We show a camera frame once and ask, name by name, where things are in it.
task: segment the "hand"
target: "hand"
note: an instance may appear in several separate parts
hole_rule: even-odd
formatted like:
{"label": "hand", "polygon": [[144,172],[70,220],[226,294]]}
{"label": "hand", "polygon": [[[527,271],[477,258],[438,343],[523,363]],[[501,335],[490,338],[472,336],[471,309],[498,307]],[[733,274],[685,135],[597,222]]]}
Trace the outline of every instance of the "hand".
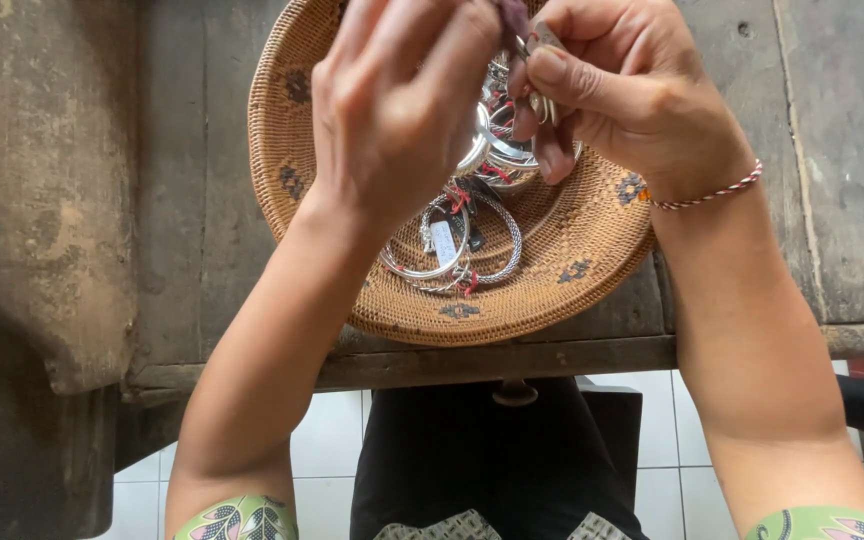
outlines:
{"label": "hand", "polygon": [[568,51],[542,46],[513,69],[566,114],[557,129],[516,107],[515,138],[535,135],[546,182],[574,165],[572,139],[637,172],[655,200],[678,201],[733,184],[755,167],[738,121],[702,68],[672,0],[550,0],[535,16]]}
{"label": "hand", "polygon": [[306,199],[388,239],[469,151],[500,34],[489,0],[353,0],[312,70],[318,174]]}

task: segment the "white tag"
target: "white tag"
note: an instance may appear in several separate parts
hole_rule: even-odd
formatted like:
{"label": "white tag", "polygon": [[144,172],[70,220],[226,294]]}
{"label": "white tag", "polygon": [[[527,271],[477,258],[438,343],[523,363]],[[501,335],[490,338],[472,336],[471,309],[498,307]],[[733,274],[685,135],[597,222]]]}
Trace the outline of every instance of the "white tag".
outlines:
{"label": "white tag", "polygon": [[452,262],[455,259],[455,241],[452,240],[452,229],[449,222],[437,221],[429,226],[432,233],[432,244],[435,245],[435,256],[438,258],[438,267]]}
{"label": "white tag", "polygon": [[538,21],[535,23],[532,32],[529,33],[529,40],[525,43],[525,50],[529,51],[531,55],[539,48],[539,45],[552,45],[554,47],[558,47],[559,49],[565,51],[566,46],[559,41],[556,34],[549,30],[546,21]]}

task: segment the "patterned sleeve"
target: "patterned sleeve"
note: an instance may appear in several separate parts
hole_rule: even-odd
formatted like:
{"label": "patterned sleeve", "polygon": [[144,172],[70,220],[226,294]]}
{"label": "patterned sleeve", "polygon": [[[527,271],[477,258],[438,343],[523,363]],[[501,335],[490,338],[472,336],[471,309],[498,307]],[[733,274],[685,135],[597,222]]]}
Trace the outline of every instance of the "patterned sleeve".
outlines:
{"label": "patterned sleeve", "polygon": [[299,528],[284,503],[248,495],[199,512],[173,540],[299,540]]}
{"label": "patterned sleeve", "polygon": [[845,506],[800,506],[760,520],[745,540],[864,540],[864,512]]}

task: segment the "left hand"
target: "left hand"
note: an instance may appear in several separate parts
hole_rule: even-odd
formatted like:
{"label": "left hand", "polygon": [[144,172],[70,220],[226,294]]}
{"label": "left hand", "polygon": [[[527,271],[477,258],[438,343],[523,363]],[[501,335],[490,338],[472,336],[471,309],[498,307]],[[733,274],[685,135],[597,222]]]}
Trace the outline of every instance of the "left hand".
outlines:
{"label": "left hand", "polygon": [[500,35],[489,0],[353,0],[312,71],[318,176],[307,199],[388,239],[469,151]]}

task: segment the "forearm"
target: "forearm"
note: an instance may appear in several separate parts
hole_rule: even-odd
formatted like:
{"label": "forearm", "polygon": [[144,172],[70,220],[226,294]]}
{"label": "forearm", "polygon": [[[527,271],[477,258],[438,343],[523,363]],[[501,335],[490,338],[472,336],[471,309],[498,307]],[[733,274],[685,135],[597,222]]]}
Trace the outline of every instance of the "forearm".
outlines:
{"label": "forearm", "polygon": [[288,441],[378,252],[327,203],[306,197],[202,371],[182,425],[185,466],[234,474]]}
{"label": "forearm", "polygon": [[654,227],[675,290],[679,368],[706,431],[761,441],[844,433],[825,341],[762,186],[656,211]]}

